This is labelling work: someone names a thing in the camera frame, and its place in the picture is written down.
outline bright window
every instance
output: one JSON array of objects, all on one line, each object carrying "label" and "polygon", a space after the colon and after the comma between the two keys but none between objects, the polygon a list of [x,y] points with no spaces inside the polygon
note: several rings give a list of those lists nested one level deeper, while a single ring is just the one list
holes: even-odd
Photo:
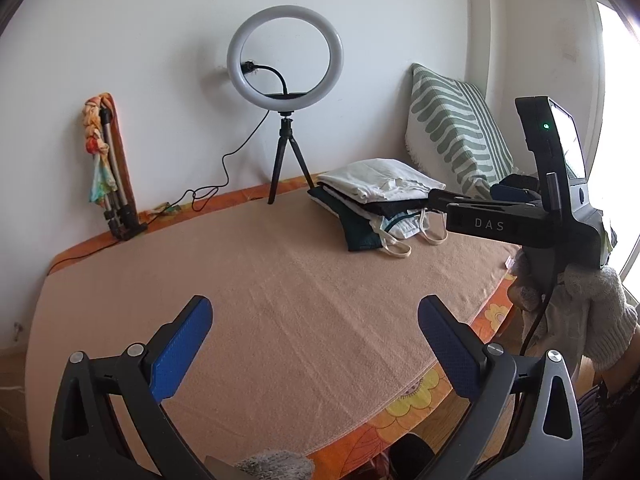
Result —
[{"label": "bright window", "polygon": [[618,235],[609,265],[640,298],[640,260],[635,265],[640,250],[640,44],[614,10],[601,2],[597,9],[602,24],[604,105],[589,177],[590,202],[609,216]]}]

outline metal pivot bolt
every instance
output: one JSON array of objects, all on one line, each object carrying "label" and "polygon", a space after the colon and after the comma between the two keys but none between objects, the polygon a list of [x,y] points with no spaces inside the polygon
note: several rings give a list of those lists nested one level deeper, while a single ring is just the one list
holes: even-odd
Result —
[{"label": "metal pivot bolt", "polygon": [[562,361],[562,354],[558,350],[549,350],[549,352],[546,353],[546,356],[555,363]]},{"label": "metal pivot bolt", "polygon": [[145,347],[143,347],[140,343],[134,343],[129,348],[127,348],[127,354],[129,354],[131,357],[138,357],[144,351]]},{"label": "metal pivot bolt", "polygon": [[76,364],[79,363],[80,361],[82,361],[82,358],[84,358],[84,354],[82,352],[73,352],[70,356],[69,356],[69,362]]},{"label": "metal pivot bolt", "polygon": [[502,354],[504,354],[504,348],[502,348],[502,346],[498,345],[498,343],[489,343],[486,346],[486,349],[488,350],[489,354],[491,354],[491,355],[502,355]]}]

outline green and white cushion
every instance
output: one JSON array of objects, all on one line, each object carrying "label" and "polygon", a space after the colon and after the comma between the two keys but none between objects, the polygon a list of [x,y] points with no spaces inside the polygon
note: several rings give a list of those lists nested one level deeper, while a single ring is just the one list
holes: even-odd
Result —
[{"label": "green and white cushion", "polygon": [[513,158],[475,86],[414,64],[406,146],[426,175],[447,190],[489,198],[513,173]]}]

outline blue textured pad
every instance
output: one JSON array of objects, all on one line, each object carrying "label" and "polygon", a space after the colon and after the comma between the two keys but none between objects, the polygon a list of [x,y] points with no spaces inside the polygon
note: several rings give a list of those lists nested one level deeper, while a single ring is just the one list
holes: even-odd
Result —
[{"label": "blue textured pad", "polygon": [[213,324],[213,308],[202,298],[151,367],[151,394],[156,402],[173,397]]},{"label": "blue textured pad", "polygon": [[473,402],[479,397],[482,387],[479,365],[439,312],[435,302],[442,304],[437,296],[420,300],[418,325],[453,389],[460,397]]}]

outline white ring light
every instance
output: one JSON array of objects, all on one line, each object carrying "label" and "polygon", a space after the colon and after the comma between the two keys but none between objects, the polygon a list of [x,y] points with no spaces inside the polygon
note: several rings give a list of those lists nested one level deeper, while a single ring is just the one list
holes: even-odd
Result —
[{"label": "white ring light", "polygon": [[[326,69],[322,81],[305,95],[293,99],[275,99],[258,92],[246,80],[240,69],[242,48],[249,35],[256,28],[277,18],[296,18],[313,25],[324,36],[326,44],[329,46],[329,66]],[[344,54],[342,52],[340,36],[338,36],[334,26],[324,16],[305,7],[283,5],[261,10],[240,25],[240,28],[236,31],[229,44],[229,50],[226,54],[226,69],[229,72],[229,77],[236,87],[236,90],[250,103],[265,110],[293,112],[317,103],[332,90],[342,72],[343,59]]]}]

